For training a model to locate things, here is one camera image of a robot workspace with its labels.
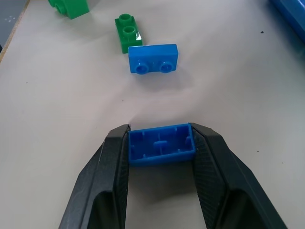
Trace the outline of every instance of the white table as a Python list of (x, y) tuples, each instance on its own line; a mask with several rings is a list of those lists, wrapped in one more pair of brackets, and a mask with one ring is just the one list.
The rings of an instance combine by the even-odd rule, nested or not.
[[(0, 63), (0, 228), (57, 228), (111, 129), (186, 122), (220, 133), (288, 228), (304, 228), (305, 46), (277, 11), (266, 0), (89, 5), (69, 20), (31, 0)], [(130, 74), (122, 13), (145, 44), (178, 45), (177, 71)], [(203, 225), (189, 164), (131, 170), (126, 229)]]

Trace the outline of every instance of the plastic brick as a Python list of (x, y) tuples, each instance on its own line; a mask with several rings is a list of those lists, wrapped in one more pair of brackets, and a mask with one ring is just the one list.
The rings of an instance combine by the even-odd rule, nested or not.
[(176, 44), (131, 46), (128, 48), (131, 73), (169, 73), (175, 71), (178, 61)]
[(133, 16), (127, 13), (122, 14), (115, 19), (115, 25), (119, 33), (123, 53), (128, 53), (129, 46), (143, 45)]
[(70, 19), (77, 18), (89, 12), (86, 0), (49, 0), (52, 7), (55, 7), (62, 15)]
[(190, 124), (129, 131), (129, 164), (158, 165), (192, 160), (195, 145)]
[(271, 0), (305, 43), (305, 0)]

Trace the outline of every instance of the upside-down blue lego brick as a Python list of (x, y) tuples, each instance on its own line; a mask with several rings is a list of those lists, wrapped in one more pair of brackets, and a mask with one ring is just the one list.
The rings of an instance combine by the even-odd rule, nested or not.
[(178, 48), (176, 44), (130, 46), (128, 58), (131, 73), (169, 73), (177, 68)]
[(305, 0), (270, 0), (305, 42)]
[(130, 166), (189, 161), (195, 156), (190, 124), (132, 130), (128, 134)]

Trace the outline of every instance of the lego stud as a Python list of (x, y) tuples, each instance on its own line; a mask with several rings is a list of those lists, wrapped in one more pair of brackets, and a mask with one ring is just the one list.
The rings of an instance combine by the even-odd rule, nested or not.
[(61, 14), (66, 14), (67, 13), (67, 9), (65, 8), (65, 6), (63, 5), (62, 2), (57, 2), (55, 4), (56, 9), (58, 10), (59, 13)]
[(136, 73), (138, 73), (139, 75), (144, 75), (144, 74), (148, 73), (149, 67), (145, 62), (139, 61), (138, 64), (135, 66), (134, 71)]
[(173, 64), (171, 62), (165, 61), (160, 65), (160, 72), (169, 73), (173, 70)]
[(49, 4), (50, 4), (52, 7), (55, 7), (55, 2), (56, 2), (56, 0), (49, 0)]
[(133, 27), (133, 26), (126, 26), (126, 27), (124, 27), (123, 28), (123, 35), (127, 39), (135, 38), (135, 36), (136, 36), (135, 27)]
[(122, 14), (119, 16), (119, 22), (121, 25), (128, 25), (132, 22), (132, 17), (128, 14)]

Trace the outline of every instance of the blue object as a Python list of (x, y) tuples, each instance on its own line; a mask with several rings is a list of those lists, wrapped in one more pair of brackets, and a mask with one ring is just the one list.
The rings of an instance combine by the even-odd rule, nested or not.
[(305, 0), (271, 0), (305, 42)]
[(131, 166), (189, 161), (195, 156), (190, 124), (132, 130), (128, 134)]
[(130, 46), (128, 58), (131, 73), (169, 73), (176, 70), (178, 48), (176, 44)]

